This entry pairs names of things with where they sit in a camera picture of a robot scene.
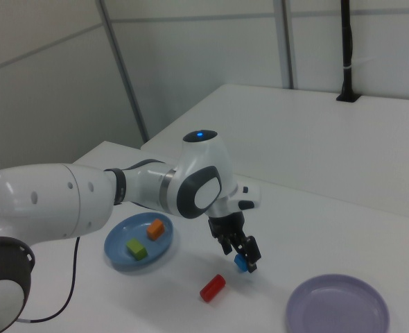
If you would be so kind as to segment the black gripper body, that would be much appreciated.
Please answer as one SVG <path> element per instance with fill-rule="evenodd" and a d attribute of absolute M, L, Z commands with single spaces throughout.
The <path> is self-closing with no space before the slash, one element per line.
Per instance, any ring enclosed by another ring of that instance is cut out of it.
<path fill-rule="evenodd" d="M 243 231 L 245 217 L 242 212 L 231 213 L 224 217 L 209 217 L 208 222 L 213 238 L 242 239 L 245 237 Z"/>

